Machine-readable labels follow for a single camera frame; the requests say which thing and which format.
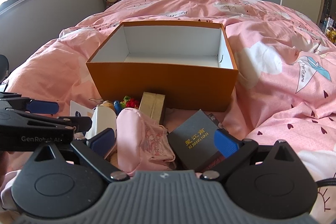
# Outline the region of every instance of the pink bag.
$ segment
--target pink bag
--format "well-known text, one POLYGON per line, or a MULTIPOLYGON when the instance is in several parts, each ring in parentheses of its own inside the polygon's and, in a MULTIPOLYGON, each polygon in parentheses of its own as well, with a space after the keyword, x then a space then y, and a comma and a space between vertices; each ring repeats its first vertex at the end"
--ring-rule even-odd
POLYGON ((175 160, 167 130, 134 108, 117 117, 118 165, 129 176, 137 170, 171 170, 175 160))

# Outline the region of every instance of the bed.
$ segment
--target bed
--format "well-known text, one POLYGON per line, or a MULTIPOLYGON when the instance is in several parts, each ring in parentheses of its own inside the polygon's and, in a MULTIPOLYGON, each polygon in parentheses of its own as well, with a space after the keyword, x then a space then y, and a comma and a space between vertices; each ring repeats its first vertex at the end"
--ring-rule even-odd
MULTIPOLYGON (((101 98, 85 62, 121 21, 135 20, 224 24, 239 78, 229 109, 216 118, 238 139, 287 140, 315 180, 336 176, 336 46, 308 17, 271 2, 122 0, 43 45, 11 73, 7 91, 57 101, 59 116, 69 114, 70 100, 95 107, 101 98)), ((166 128, 193 113, 168 109, 166 128)), ((27 157, 11 155, 9 171, 27 157)), ((336 218, 335 187, 319 190, 311 214, 320 223, 336 218)))

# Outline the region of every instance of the black cable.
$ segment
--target black cable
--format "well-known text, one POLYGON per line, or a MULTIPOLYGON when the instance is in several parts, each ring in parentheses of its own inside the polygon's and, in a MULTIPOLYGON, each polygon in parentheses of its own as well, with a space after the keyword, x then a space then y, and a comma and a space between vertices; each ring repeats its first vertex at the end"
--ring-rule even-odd
POLYGON ((336 178, 323 179, 316 182, 317 187, 336 186, 336 178))

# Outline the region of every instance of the brown cardboard box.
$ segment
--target brown cardboard box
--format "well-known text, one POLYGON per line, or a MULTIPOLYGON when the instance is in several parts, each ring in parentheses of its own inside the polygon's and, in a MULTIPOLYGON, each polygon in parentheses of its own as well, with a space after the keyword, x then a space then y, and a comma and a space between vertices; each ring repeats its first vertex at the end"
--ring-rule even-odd
POLYGON ((225 111, 238 70, 224 26, 198 21, 121 23, 87 62, 104 100, 166 95, 166 106, 225 111))
POLYGON ((163 94, 144 92, 142 94, 139 110, 157 121, 158 124, 163 124, 166 110, 165 96, 163 94))

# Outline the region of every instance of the metal screw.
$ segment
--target metal screw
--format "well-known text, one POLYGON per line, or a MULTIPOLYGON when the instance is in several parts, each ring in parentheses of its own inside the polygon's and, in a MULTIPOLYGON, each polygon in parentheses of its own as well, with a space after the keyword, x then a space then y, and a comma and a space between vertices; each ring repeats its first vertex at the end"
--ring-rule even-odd
POLYGON ((217 179, 217 178, 219 178, 219 176, 220 176, 220 174, 217 171, 214 171, 214 170, 208 170, 208 171, 205 171, 202 174, 202 177, 205 180, 217 179))
POLYGON ((128 177, 128 175, 127 175, 125 172, 122 172, 122 171, 116 171, 116 172, 112 172, 112 173, 110 174, 110 177, 111 177, 111 179, 113 179, 113 180, 118 180, 118 181, 120 181, 120 180, 125 180, 125 179, 128 177))

